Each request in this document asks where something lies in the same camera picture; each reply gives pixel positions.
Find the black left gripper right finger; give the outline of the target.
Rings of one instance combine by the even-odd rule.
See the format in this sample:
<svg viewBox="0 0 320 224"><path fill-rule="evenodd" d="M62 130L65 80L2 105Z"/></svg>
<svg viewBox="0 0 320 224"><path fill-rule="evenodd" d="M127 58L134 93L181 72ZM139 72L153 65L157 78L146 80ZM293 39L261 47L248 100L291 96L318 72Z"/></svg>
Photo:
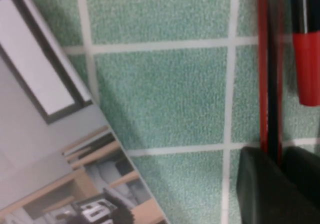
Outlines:
<svg viewBox="0 0 320 224"><path fill-rule="evenodd" d="M282 171L282 223L319 223L320 158L300 147L284 152Z"/></svg>

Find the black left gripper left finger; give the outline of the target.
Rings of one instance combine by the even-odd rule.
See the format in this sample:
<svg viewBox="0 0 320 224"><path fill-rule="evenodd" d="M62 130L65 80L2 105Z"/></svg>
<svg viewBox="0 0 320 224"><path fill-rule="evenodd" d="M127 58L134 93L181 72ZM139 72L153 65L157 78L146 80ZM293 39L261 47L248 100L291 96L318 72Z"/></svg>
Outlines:
<svg viewBox="0 0 320 224"><path fill-rule="evenodd" d="M240 152L236 194L242 223L274 223L283 208L282 173L260 149Z"/></svg>

